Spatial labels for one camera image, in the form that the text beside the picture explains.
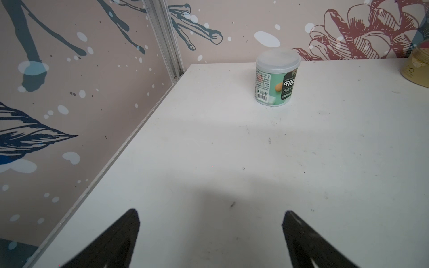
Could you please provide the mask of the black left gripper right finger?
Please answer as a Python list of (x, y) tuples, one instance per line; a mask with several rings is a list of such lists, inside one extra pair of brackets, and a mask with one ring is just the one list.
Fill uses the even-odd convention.
[(358, 268), (293, 211), (286, 211), (282, 229), (294, 268)]

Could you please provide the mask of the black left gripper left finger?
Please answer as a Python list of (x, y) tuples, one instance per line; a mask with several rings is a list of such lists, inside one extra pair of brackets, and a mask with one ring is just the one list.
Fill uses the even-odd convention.
[(64, 268), (128, 268), (140, 229), (137, 210), (130, 209)]

